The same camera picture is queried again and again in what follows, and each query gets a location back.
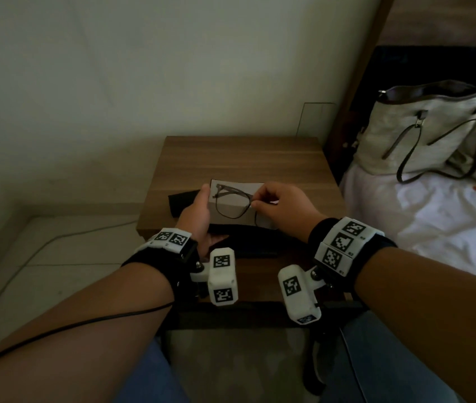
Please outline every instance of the person's left hand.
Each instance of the person's left hand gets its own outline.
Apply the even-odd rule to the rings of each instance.
[[[209,197],[210,186],[204,184],[193,204],[182,211],[176,224],[178,229],[191,233],[191,239],[198,243],[197,250],[200,257],[206,257],[210,246],[228,237],[228,235],[211,235],[208,233],[208,226],[210,225]]]

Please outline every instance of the hand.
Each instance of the hand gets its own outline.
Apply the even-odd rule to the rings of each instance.
[[[191,233],[191,239],[198,243],[197,251],[200,257],[206,257],[210,246],[228,237],[228,235],[210,235],[208,233],[208,226],[210,225],[209,196],[210,186],[204,184],[193,204],[182,211],[176,224],[178,229]]]
[[[312,229],[327,216],[314,207],[297,186],[281,182],[266,182],[253,195],[253,209],[269,217],[286,234],[304,243]]]

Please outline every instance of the bed headboard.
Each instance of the bed headboard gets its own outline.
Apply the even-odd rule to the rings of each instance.
[[[382,0],[324,146],[336,180],[378,90],[444,79],[476,86],[476,0]]]

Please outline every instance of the qr code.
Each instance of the qr code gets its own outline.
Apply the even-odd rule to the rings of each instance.
[[[335,251],[333,249],[328,249],[325,252],[325,256],[322,259],[322,262],[327,266],[332,268],[333,270],[337,270],[338,265],[340,264],[342,259],[342,254],[340,254],[338,251]]]
[[[154,240],[168,240],[169,237],[171,237],[172,232],[160,232],[158,235],[154,238]]]
[[[292,294],[299,293],[301,291],[300,282],[297,279],[297,276],[290,277],[288,280],[282,282],[283,287],[285,288],[285,293],[287,296]]]
[[[335,249],[339,249],[342,251],[346,251],[350,247],[350,244],[352,244],[353,238],[345,235],[344,233],[337,233],[337,236],[333,239],[331,242],[331,245]]]
[[[308,322],[314,321],[315,319],[316,317],[314,315],[308,315],[306,317],[299,318],[298,322],[301,322],[302,324],[306,324]]]
[[[214,290],[214,298],[216,303],[223,303],[225,301],[233,300],[233,290],[232,289],[220,289]]]
[[[350,235],[354,236],[358,236],[365,229],[366,226],[363,226],[362,224],[356,223],[354,221],[347,223],[346,226],[342,228],[343,231],[348,232]]]
[[[228,266],[230,266],[230,255],[214,257],[214,267],[228,267]]]
[[[178,244],[179,246],[182,246],[184,243],[187,242],[187,237],[179,235],[178,233],[175,233],[172,237],[171,240],[169,240],[170,243]]]

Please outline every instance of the blue jeans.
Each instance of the blue jeans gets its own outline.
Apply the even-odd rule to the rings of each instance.
[[[463,402],[371,311],[349,322],[343,332],[367,403]],[[365,403],[341,337],[321,345],[317,362],[318,373],[326,383],[321,403]],[[154,341],[114,400],[115,403],[188,401]]]

